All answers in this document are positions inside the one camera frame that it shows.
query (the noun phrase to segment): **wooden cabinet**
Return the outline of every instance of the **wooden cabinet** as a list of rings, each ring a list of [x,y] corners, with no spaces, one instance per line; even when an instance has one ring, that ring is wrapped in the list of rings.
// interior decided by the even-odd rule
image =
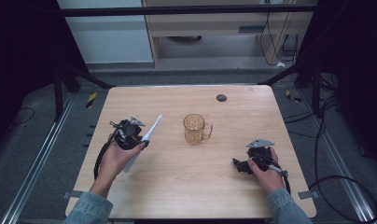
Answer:
[[[258,5],[259,0],[142,0],[144,7]],[[284,4],[313,3],[315,0],[284,0]],[[195,35],[253,35],[262,32],[267,19],[271,34],[264,32],[261,45],[269,63],[276,61],[275,52],[285,35],[305,34],[312,12],[295,13],[218,13],[149,15],[147,28],[154,62],[158,64],[161,38],[164,36]],[[254,33],[242,33],[240,28],[251,27]]]

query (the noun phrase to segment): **floor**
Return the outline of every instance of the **floor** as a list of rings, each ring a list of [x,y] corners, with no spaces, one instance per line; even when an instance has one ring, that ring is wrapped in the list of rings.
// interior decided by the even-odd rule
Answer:
[[[284,51],[279,52],[280,57],[291,60],[291,56],[284,55],[290,54],[290,49],[294,49],[294,41],[288,39]],[[267,64],[254,35],[203,36],[199,41],[192,41],[192,38],[164,38],[157,67],[129,66],[118,72],[92,71],[92,74],[120,86],[256,84],[279,74],[291,64],[285,62],[285,67]],[[333,75],[325,77],[337,84]],[[294,74],[288,76],[275,83],[272,89],[286,119],[286,127],[307,183],[310,185],[315,182],[316,170],[319,176],[349,175],[365,183],[377,200],[377,162],[360,155],[358,142],[337,105],[325,113],[324,124],[327,128],[322,132],[319,143],[315,137],[322,124],[320,119],[311,116],[302,121],[287,122],[311,111],[311,87],[296,90],[294,79]],[[17,210],[19,223],[61,223],[63,220],[67,200],[61,195],[76,182],[80,162],[91,141],[93,125],[107,96],[107,90],[82,78],[79,78],[79,82],[82,86],[79,94],[64,90],[65,101],[73,99],[71,112],[58,131],[58,139],[50,143],[50,151],[42,154],[46,159],[39,163],[41,172],[29,186],[26,198],[23,197],[24,207]],[[290,90],[295,99],[287,97],[286,90]],[[97,98],[92,108],[85,108],[94,91],[97,92]],[[29,94],[22,103],[23,109],[16,117],[15,125],[1,141],[0,219],[21,192],[22,183],[27,182],[32,165],[42,152],[49,130],[53,128],[55,107],[52,92],[52,86],[47,86]],[[321,92],[325,100],[332,95],[332,91]],[[316,158],[319,167],[314,168]],[[322,185],[322,190],[331,204],[347,214],[348,218],[358,219],[360,206],[375,211],[371,198],[361,194],[361,190],[351,183],[337,179]],[[314,223],[352,223],[352,220],[334,212],[323,199],[314,201],[318,212],[313,218]]]

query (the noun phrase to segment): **mug handle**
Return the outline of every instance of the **mug handle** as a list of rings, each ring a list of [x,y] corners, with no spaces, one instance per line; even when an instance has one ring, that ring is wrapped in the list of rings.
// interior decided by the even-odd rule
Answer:
[[[207,140],[207,139],[209,139],[210,137],[211,137],[211,134],[212,134],[212,131],[213,131],[213,124],[210,124],[210,123],[205,123],[205,127],[206,126],[211,126],[210,127],[210,132],[209,132],[209,134],[207,134],[207,137],[205,137],[205,133],[203,134],[203,137],[202,137],[202,139],[203,140]]]

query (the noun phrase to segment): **denim sleeve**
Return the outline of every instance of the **denim sleeve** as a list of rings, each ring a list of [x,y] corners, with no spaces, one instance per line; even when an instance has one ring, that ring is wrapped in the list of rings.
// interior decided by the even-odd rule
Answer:
[[[83,192],[64,223],[106,223],[113,204],[107,199]]]
[[[296,205],[286,189],[277,189],[267,196],[275,223],[312,223]]]

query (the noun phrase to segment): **hand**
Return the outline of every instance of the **hand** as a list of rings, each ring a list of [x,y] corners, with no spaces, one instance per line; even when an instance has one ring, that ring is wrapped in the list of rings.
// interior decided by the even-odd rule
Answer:
[[[271,147],[271,155],[275,161],[278,161],[278,157]],[[258,165],[249,159],[248,161],[250,169],[253,171],[255,176],[258,178],[258,182],[260,185],[265,189],[267,194],[273,192],[276,189],[284,188],[284,181],[282,180],[282,176],[272,169],[268,169],[267,171],[263,172],[258,168]]]
[[[116,176],[121,173],[128,161],[142,150],[145,143],[141,143],[130,150],[123,150],[116,142],[110,143],[100,164],[98,177],[90,191],[107,197]]]

